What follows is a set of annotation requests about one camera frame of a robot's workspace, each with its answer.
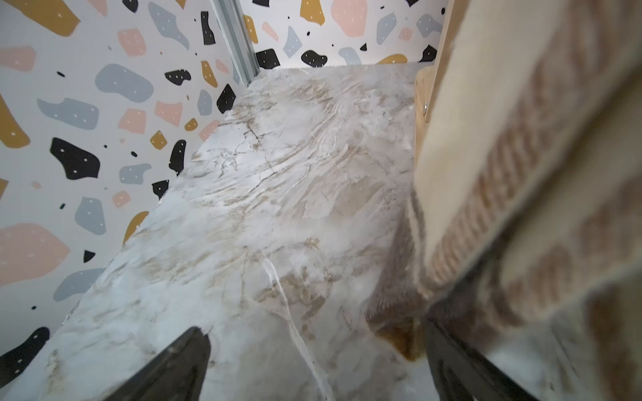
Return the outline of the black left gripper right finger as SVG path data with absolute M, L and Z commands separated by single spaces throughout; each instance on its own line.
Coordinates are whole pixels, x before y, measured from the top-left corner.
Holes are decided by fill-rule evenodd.
M 425 322 L 425 344 L 441 400 L 536 400 L 478 351 L 432 320 Z

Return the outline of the brown plaid fringed scarf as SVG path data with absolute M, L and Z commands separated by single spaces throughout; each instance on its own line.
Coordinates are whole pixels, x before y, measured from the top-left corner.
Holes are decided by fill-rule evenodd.
M 641 4 L 461 1 L 365 320 L 432 320 L 535 399 L 641 397 Z

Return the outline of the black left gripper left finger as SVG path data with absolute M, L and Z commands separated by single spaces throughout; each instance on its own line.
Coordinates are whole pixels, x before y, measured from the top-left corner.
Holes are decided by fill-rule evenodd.
M 190 327 L 106 400 L 198 401 L 211 349 L 207 334 Z

